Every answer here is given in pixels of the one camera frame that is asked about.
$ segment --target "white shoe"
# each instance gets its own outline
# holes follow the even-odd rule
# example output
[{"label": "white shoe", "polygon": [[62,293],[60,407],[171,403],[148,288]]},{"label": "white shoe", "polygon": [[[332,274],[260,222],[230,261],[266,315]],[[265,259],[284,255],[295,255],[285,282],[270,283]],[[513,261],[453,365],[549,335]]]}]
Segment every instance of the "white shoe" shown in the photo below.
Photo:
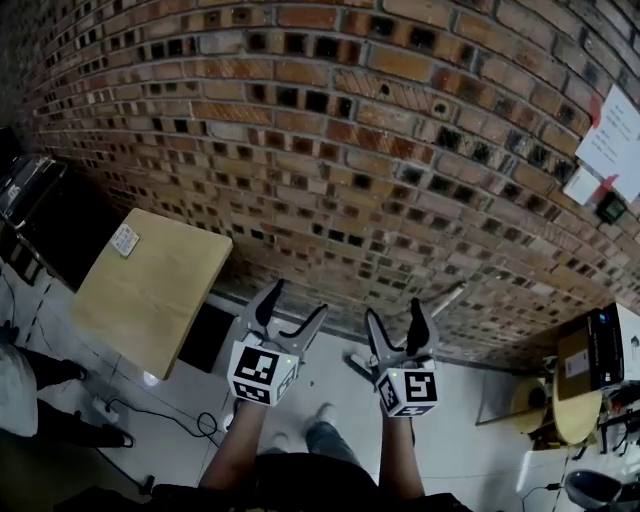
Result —
[{"label": "white shoe", "polygon": [[336,409],[336,406],[332,403],[326,402],[320,406],[314,419],[316,423],[325,421],[332,427],[335,427],[338,423],[338,409]]},{"label": "white shoe", "polygon": [[283,432],[277,432],[271,439],[270,448],[277,448],[289,453],[289,436]]}]

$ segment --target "tiled floor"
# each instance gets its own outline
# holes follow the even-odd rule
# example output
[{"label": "tiled floor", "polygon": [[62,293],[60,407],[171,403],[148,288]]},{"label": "tiled floor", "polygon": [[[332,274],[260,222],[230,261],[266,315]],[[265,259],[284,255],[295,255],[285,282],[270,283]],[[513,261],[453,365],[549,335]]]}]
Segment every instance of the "tiled floor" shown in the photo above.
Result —
[{"label": "tiled floor", "polygon": [[[41,391],[41,398],[55,407],[68,412],[79,409],[86,419],[98,423],[100,418],[90,405],[92,397],[119,397],[138,408],[174,416],[196,433],[201,412],[210,412],[221,423],[231,410],[224,378],[224,349],[212,374],[178,360],[167,381],[150,385],[139,368],[73,327],[69,318],[72,293],[57,280],[41,272],[36,285],[29,287],[9,267],[4,269],[16,296],[15,322],[21,327],[18,344],[24,346],[31,332],[28,348],[73,359],[91,371],[83,385],[71,382]],[[208,301],[231,313],[239,312],[237,305],[214,296]],[[0,279],[0,321],[11,317],[11,304],[8,287]],[[281,321],[274,321],[272,327],[291,329]],[[263,447],[269,445],[275,432],[284,431],[293,450],[305,450],[300,435],[305,420],[322,403],[331,401],[338,408],[341,434],[362,466],[378,477],[378,399],[372,386],[342,362],[343,354],[353,350],[368,357],[365,347],[324,334],[316,338],[299,380],[278,407],[269,411],[261,439]],[[452,492],[476,512],[520,512],[521,496],[533,487],[560,482],[572,469],[591,468],[630,478],[640,468],[637,450],[630,449],[624,458],[618,458],[599,456],[597,448],[592,448],[580,462],[574,462],[568,459],[566,450],[530,453],[529,439],[508,423],[477,428],[474,424],[480,414],[492,417],[508,408],[516,379],[448,364],[439,364],[438,371],[441,404],[414,422],[418,464],[428,494]],[[130,450],[104,450],[107,457],[141,482],[152,474],[156,483],[196,485],[215,453],[207,438],[192,437],[163,418],[118,405],[114,408],[120,413],[119,425],[133,434],[137,443]],[[579,510],[563,491],[559,496],[557,492],[535,491],[526,506],[528,511]]]}]

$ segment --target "white cube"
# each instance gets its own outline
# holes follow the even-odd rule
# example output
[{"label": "white cube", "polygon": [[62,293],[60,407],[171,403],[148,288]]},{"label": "white cube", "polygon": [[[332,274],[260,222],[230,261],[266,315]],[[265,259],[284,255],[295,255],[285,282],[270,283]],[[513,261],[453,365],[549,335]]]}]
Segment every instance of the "white cube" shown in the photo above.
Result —
[{"label": "white cube", "polygon": [[387,416],[422,416],[438,403],[431,370],[389,368],[376,382]]},{"label": "white cube", "polygon": [[233,342],[227,380],[234,396],[274,406],[296,379],[299,358]]}]

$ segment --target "person's left arm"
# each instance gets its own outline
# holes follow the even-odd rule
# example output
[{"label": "person's left arm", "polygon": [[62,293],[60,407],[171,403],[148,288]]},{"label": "person's left arm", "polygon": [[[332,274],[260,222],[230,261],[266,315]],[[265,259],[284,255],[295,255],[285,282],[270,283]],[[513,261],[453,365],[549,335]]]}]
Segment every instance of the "person's left arm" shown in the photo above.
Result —
[{"label": "person's left arm", "polygon": [[200,479],[199,487],[228,491],[239,489],[248,480],[258,453],[258,441],[267,407],[242,402],[229,432]]}]

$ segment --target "human arm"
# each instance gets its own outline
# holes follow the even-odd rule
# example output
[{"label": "human arm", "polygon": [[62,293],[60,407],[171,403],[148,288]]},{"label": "human arm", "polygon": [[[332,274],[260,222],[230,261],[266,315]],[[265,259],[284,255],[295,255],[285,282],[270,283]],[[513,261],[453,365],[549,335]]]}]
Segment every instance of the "human arm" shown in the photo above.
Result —
[{"label": "human arm", "polygon": [[390,418],[382,412],[380,489],[402,500],[424,496],[413,450],[410,418]]},{"label": "human arm", "polygon": [[242,402],[227,435],[200,479],[199,487],[234,490],[246,482],[258,452],[258,441],[267,407]]}]

